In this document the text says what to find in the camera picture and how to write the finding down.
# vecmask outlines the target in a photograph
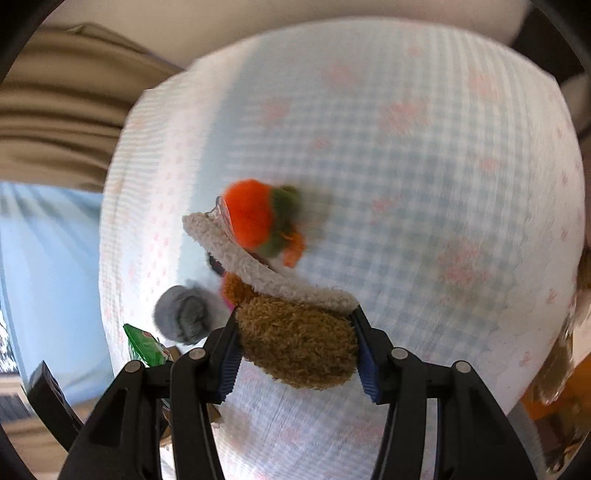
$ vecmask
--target mattress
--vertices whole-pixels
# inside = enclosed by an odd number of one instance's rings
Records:
[[[583,246],[580,152],[552,77],[475,34],[358,19],[248,39],[145,92],[101,218],[115,372],[129,359],[123,323],[157,334],[167,288],[219,291],[181,217],[248,177],[303,194],[293,275],[351,292],[425,361],[469,361],[513,408],[569,312]],[[357,377],[296,390],[248,362],[220,411],[220,460],[240,480],[369,478],[387,414]],[[433,405],[427,430],[425,479]]]

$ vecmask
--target orange pom-pom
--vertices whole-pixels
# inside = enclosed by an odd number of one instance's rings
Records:
[[[274,221],[270,195],[271,186],[254,179],[237,181],[222,195],[236,241],[246,250],[256,250],[269,238]]]
[[[294,231],[291,235],[284,235],[283,237],[290,242],[283,250],[283,264],[286,267],[295,268],[306,249],[304,236],[298,231]]]
[[[254,289],[242,281],[235,273],[226,273],[222,282],[222,297],[232,305],[242,305],[251,301],[257,294]]]

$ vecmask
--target gray plush ball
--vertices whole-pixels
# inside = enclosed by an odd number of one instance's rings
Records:
[[[156,302],[154,322],[166,338],[193,345],[211,332],[210,300],[206,290],[175,285]]]

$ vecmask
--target bed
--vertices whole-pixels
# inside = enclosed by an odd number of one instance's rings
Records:
[[[296,276],[353,293],[426,361],[469,361],[513,408],[569,312],[583,246],[580,152],[553,78],[465,31],[358,19],[242,41],[147,91],[103,200],[115,372],[129,360],[123,323],[157,335],[167,288],[219,291],[181,217],[247,177],[303,192]],[[247,362],[220,411],[220,459],[241,480],[368,478],[386,415],[356,379],[295,390]]]

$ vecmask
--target stuffed animal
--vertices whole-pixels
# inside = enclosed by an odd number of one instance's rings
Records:
[[[295,187],[272,187],[247,179],[230,185],[222,199],[232,233],[242,248],[264,258],[283,253],[284,265],[296,266],[306,246],[296,229],[301,199]]]
[[[276,380],[295,388],[334,387],[355,372],[357,337],[350,321],[327,310],[258,295],[232,273],[224,297],[238,306],[244,356]]]
[[[214,214],[183,218],[185,231],[223,266],[223,297],[239,306],[244,355],[296,388],[329,388],[354,373],[358,343],[347,315],[359,302],[336,288],[307,285],[261,264],[235,244]]]

